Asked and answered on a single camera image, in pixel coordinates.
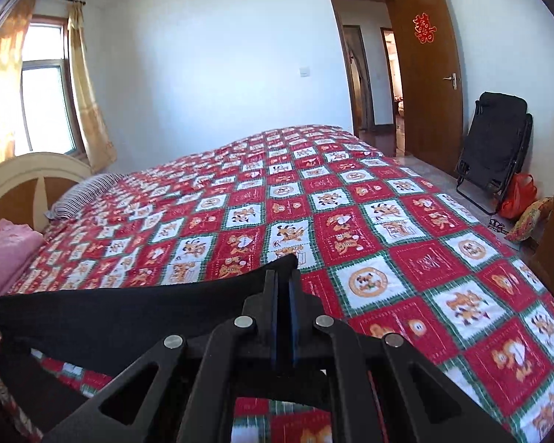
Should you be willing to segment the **white wall switch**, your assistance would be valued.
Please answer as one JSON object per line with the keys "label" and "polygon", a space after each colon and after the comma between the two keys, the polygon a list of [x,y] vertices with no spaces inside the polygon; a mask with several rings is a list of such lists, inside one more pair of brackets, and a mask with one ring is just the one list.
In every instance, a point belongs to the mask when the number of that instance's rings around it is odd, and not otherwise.
{"label": "white wall switch", "polygon": [[299,68],[299,74],[301,78],[306,78],[311,75],[311,71],[309,67],[300,67]]}

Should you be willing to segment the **yellow left curtain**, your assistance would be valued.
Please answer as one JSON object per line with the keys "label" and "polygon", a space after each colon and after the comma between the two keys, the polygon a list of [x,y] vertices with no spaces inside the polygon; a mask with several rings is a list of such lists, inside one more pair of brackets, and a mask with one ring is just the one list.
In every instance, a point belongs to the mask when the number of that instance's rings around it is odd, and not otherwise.
{"label": "yellow left curtain", "polygon": [[23,124],[23,47],[34,9],[35,0],[20,0],[0,28],[0,164],[14,157]]}

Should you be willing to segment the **window with wooden frame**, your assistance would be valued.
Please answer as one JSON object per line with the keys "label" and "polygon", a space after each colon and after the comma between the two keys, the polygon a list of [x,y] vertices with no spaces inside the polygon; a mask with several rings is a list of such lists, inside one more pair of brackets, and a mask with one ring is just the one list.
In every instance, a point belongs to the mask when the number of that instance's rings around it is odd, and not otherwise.
{"label": "window with wooden frame", "polygon": [[25,34],[21,58],[21,123],[14,154],[82,156],[85,147],[73,105],[67,20],[35,15]]}

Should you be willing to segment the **red plastic bag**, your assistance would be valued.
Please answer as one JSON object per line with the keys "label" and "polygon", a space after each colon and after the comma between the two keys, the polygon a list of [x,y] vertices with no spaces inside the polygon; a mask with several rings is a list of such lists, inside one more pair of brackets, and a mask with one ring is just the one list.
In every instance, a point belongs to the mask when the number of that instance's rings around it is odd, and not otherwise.
{"label": "red plastic bag", "polygon": [[498,214],[505,219],[519,218],[529,205],[536,201],[537,187],[533,175],[517,173],[512,177],[505,200]]}

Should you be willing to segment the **yellow curtain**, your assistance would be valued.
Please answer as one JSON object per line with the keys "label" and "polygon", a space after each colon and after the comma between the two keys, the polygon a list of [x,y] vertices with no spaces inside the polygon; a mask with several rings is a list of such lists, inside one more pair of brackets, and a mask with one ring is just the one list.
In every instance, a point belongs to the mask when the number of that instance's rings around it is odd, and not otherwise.
{"label": "yellow curtain", "polygon": [[69,61],[81,137],[94,173],[101,172],[117,160],[117,151],[97,102],[90,71],[84,34],[83,5],[74,2],[68,14]]}
{"label": "yellow curtain", "polygon": [[0,28],[0,164],[14,157],[23,124],[23,47],[34,9],[35,0],[20,0]]}

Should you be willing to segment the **black pants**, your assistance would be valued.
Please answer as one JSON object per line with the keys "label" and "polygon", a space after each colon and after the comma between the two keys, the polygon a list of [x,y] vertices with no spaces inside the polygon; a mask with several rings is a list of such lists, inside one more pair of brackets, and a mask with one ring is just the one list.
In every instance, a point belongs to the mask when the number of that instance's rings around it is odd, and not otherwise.
{"label": "black pants", "polygon": [[289,254],[214,281],[2,296],[1,337],[116,376],[169,335],[201,337],[239,316],[246,299],[263,291],[268,271],[287,279],[297,267],[296,256]]}

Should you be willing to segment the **cream wooden headboard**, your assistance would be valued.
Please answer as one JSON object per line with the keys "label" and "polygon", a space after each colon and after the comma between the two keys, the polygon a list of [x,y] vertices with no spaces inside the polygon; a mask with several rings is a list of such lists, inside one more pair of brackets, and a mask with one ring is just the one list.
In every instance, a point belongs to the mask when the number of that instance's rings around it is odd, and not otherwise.
{"label": "cream wooden headboard", "polygon": [[35,152],[0,164],[0,220],[27,224],[42,232],[46,212],[64,193],[93,175],[91,167],[72,156]]}

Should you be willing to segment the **red double happiness decal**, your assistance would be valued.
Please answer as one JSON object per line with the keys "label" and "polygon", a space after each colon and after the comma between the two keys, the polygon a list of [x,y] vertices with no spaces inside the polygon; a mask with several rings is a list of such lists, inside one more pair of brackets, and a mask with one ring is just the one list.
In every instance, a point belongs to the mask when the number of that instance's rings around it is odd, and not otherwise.
{"label": "red double happiness decal", "polygon": [[429,15],[426,12],[415,15],[412,22],[414,36],[420,44],[429,44],[434,41],[437,27],[430,22]]}

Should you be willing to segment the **brown wooden door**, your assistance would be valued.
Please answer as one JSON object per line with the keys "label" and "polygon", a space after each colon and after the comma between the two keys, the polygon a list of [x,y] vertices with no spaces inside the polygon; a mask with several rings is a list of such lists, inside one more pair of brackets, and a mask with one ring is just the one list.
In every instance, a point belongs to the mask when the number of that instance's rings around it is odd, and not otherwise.
{"label": "brown wooden door", "polygon": [[[445,0],[392,0],[394,32],[403,92],[405,150],[454,174],[464,132],[460,65]],[[420,44],[413,18],[426,12],[437,27],[435,39]]]}

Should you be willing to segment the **pink folded blanket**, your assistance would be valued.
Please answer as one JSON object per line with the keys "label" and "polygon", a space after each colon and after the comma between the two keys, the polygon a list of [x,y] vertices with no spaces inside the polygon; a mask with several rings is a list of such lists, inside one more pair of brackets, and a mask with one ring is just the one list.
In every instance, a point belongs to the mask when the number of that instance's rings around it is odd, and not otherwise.
{"label": "pink folded blanket", "polygon": [[44,244],[42,233],[27,224],[0,220],[0,296],[11,289]]}

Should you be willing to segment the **floral cushion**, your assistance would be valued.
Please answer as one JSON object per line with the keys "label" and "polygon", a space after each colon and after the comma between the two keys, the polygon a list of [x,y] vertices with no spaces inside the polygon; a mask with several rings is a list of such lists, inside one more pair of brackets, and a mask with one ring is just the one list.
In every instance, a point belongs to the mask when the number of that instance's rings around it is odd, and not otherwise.
{"label": "floral cushion", "polygon": [[505,239],[512,243],[519,243],[528,239],[536,226],[550,216],[551,210],[554,208],[554,198],[544,197],[530,204],[526,211],[522,213],[519,221],[515,223],[506,235]]}

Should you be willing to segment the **yellow right curtain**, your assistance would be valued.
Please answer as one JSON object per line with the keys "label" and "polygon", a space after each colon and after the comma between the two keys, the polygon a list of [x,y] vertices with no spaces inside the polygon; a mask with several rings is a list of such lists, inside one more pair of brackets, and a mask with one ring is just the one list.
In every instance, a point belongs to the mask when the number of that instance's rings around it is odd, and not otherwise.
{"label": "yellow right curtain", "polygon": [[69,61],[81,137],[94,173],[101,172],[117,160],[117,151],[97,102],[90,71],[84,34],[83,5],[74,2],[68,14]]}

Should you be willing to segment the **black folding chair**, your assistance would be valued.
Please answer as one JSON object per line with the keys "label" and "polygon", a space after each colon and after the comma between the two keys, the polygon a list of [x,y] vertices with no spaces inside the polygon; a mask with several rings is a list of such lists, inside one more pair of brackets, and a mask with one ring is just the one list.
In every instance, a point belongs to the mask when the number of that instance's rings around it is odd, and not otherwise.
{"label": "black folding chair", "polygon": [[459,190],[467,181],[491,196],[495,208],[473,203],[488,216],[505,201],[510,182],[526,160],[533,133],[533,116],[526,100],[502,93],[484,92],[475,101],[475,111],[456,165]]}

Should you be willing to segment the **striped grey pillow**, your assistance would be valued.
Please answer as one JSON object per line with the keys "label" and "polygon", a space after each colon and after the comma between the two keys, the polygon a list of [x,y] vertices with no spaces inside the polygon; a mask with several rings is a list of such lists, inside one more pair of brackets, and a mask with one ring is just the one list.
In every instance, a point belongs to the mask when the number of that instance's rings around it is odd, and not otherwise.
{"label": "striped grey pillow", "polygon": [[73,219],[87,205],[94,202],[124,178],[124,174],[118,173],[103,173],[91,176],[73,185],[44,215],[49,221]]}

